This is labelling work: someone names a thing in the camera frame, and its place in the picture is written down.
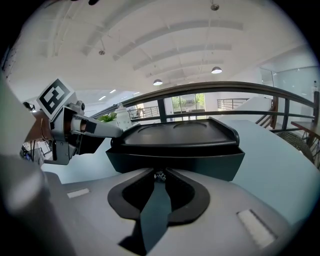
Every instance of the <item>metal handrail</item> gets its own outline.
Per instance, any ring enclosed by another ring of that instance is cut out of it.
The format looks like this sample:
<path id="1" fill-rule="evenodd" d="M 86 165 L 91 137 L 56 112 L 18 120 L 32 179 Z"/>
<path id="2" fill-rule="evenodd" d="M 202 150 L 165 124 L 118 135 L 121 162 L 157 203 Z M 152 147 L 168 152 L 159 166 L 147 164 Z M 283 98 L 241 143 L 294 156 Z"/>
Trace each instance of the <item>metal handrail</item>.
<path id="1" fill-rule="evenodd" d="M 140 118 L 142 115 L 142 118 L 148 118 L 148 117 L 159 117 L 159 108 L 158 106 L 148 106 L 144 108 L 138 108 L 138 109 L 130 109 L 128 110 L 129 116 L 131 120 L 135 120 L 137 118 Z"/>
<path id="2" fill-rule="evenodd" d="M 278 112 L 277 111 L 277 109 L 278 109 L 278 99 L 276 98 L 276 99 L 273 99 L 272 101 L 271 101 L 271 108 L 269 109 L 269 111 L 272 111 L 272 112 Z M 268 116 L 268 118 L 266 118 L 267 117 L 267 114 L 264 114 L 262 117 L 260 117 L 259 119 L 258 119 L 258 121 L 256 121 L 255 123 L 257 124 L 257 125 L 260 125 L 260 126 L 263 126 L 268 120 L 270 120 L 273 116 L 272 115 L 269 115 Z"/>
<path id="3" fill-rule="evenodd" d="M 285 99 L 284 112 L 273 112 L 273 111 L 248 111 L 248 110 L 233 110 L 233 111 L 205 111 L 205 112 L 187 112 L 179 114 L 166 114 L 165 109 L 165 98 L 170 98 L 180 95 L 188 94 L 198 94 L 198 93 L 209 93 L 209 92 L 243 92 L 243 93 L 253 93 L 253 94 L 263 94 L 271 95 L 279 98 Z M 299 117 L 299 118 L 310 118 L 313 119 L 313 122 L 317 125 L 319 112 L 320 112 L 320 94 L 318 91 L 314 92 L 314 102 L 303 98 L 299 95 L 296 95 L 292 92 L 282 90 L 279 88 L 250 83 L 250 82 L 238 82 L 238 81 L 216 81 L 216 82 L 199 82 L 192 84 L 184 84 L 175 87 L 169 87 L 153 92 L 149 92 L 122 102 L 124 107 L 131 107 L 137 104 L 158 101 L 159 116 L 157 117 L 147 117 L 134 119 L 134 122 L 138 121 L 147 121 L 147 120 L 156 120 L 166 122 L 167 119 L 177 118 L 177 117 L 189 117 L 189 116 L 214 116 L 214 115 L 271 115 L 271 116 L 284 116 L 282 122 L 282 130 L 286 131 L 289 117 Z M 308 107 L 313 108 L 313 116 L 301 115 L 301 114 L 292 114 L 289 113 L 290 101 L 298 102 Z M 92 118 L 98 118 L 110 112 L 116 110 L 117 105 L 110 106 L 105 110 L 100 111 L 99 113 L 92 116 Z"/>
<path id="4" fill-rule="evenodd" d="M 217 99 L 218 109 L 222 110 L 234 110 L 235 107 L 239 107 L 243 103 L 245 103 L 249 98 L 220 98 Z"/>
<path id="5" fill-rule="evenodd" d="M 131 107 L 137 104 L 170 98 L 174 96 L 211 92 L 242 92 L 271 95 L 279 98 L 288 99 L 290 101 L 298 102 L 303 105 L 309 106 L 313 109 L 315 108 L 315 104 L 312 101 L 303 98 L 299 95 L 296 95 L 292 92 L 258 83 L 238 81 L 215 81 L 183 84 L 175 87 L 169 87 L 161 90 L 152 91 L 134 98 L 130 98 L 123 101 L 122 104 L 124 107 Z M 100 111 L 99 113 L 94 114 L 92 118 L 98 118 L 100 116 L 113 112 L 116 109 L 117 104 L 114 104 Z"/>

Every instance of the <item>green plant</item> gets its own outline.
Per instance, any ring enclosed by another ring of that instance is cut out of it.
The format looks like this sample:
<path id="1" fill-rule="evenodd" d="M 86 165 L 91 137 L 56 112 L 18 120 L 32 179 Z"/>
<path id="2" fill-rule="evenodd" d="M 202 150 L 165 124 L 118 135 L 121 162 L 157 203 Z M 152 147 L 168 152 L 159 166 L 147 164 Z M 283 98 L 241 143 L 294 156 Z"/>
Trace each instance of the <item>green plant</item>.
<path id="1" fill-rule="evenodd" d="M 195 101 L 197 109 L 204 109 L 205 108 L 205 94 L 204 93 L 197 93 L 195 95 Z"/>
<path id="2" fill-rule="evenodd" d="M 173 111 L 174 112 L 181 111 L 181 108 L 180 108 L 180 97 L 179 96 L 172 97 L 171 100 L 172 100 Z"/>
<path id="3" fill-rule="evenodd" d="M 100 116 L 98 118 L 98 120 L 101 121 L 101 122 L 108 123 L 108 122 L 111 122 L 111 121 L 115 120 L 116 117 L 117 117 L 117 113 L 111 112 L 110 114 L 106 114 L 106 115 Z"/>

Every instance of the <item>white bottle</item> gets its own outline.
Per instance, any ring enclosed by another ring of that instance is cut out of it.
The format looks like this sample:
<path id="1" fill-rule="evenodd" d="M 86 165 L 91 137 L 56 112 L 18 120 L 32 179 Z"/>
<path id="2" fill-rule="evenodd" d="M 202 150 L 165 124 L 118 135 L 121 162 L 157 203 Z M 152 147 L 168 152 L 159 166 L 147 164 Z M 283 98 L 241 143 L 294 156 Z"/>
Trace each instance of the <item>white bottle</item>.
<path id="1" fill-rule="evenodd" d="M 127 108 L 124 107 L 122 103 L 119 103 L 115 112 L 117 126 L 124 131 L 129 129 L 132 126 L 132 123 Z"/>

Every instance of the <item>white ceiling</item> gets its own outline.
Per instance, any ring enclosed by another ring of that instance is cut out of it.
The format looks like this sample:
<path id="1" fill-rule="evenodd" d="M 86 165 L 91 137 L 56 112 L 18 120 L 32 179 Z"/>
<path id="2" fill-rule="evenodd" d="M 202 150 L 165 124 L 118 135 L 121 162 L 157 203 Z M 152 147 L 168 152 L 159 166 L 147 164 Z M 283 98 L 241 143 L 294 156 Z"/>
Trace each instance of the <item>white ceiling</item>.
<path id="1" fill-rule="evenodd" d="M 8 60 L 8 82 L 21 101 L 56 77 L 85 90 L 88 102 L 104 90 L 146 93 L 227 80 L 305 43 L 267 0 L 214 0 L 218 11 L 210 0 L 50 3 L 25 24 Z M 214 66 L 223 72 L 212 75 Z M 153 86 L 155 79 L 164 85 Z"/>
<path id="2" fill-rule="evenodd" d="M 75 92 L 76 97 L 79 101 L 83 101 L 85 104 L 91 103 L 103 103 L 111 98 L 119 95 L 122 91 L 114 91 L 110 93 L 111 90 L 77 90 Z"/>

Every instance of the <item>cable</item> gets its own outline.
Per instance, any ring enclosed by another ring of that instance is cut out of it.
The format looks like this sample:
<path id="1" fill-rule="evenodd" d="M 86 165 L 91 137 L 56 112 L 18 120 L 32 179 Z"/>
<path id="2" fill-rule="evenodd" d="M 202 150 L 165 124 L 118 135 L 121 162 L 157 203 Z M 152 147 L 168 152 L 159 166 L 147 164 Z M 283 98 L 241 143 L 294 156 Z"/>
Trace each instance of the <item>cable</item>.
<path id="1" fill-rule="evenodd" d="M 36 144 L 36 140 L 33 141 L 32 162 L 35 160 L 35 144 Z"/>
<path id="2" fill-rule="evenodd" d="M 42 122 L 43 122 L 43 118 L 41 118 L 41 124 L 40 124 L 40 132 L 41 132 L 41 136 L 42 136 L 42 139 L 44 139 L 45 141 L 49 141 L 49 139 L 45 138 L 44 137 L 44 134 L 42 133 Z"/>
<path id="3" fill-rule="evenodd" d="M 30 140 L 30 158 L 32 161 L 32 140 Z"/>

